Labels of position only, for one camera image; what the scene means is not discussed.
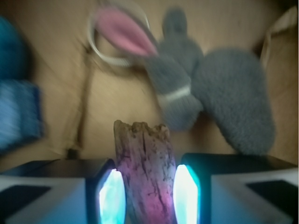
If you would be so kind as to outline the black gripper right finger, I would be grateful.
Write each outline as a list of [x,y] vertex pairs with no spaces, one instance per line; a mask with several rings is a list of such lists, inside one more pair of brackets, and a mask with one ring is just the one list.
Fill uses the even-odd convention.
[[299,168],[269,155],[186,153],[173,202],[179,224],[296,224]]

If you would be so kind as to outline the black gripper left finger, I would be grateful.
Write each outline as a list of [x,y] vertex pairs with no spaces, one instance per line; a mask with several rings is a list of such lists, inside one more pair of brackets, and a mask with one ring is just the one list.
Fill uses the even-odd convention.
[[0,174],[3,224],[123,224],[125,216],[112,159],[30,161]]

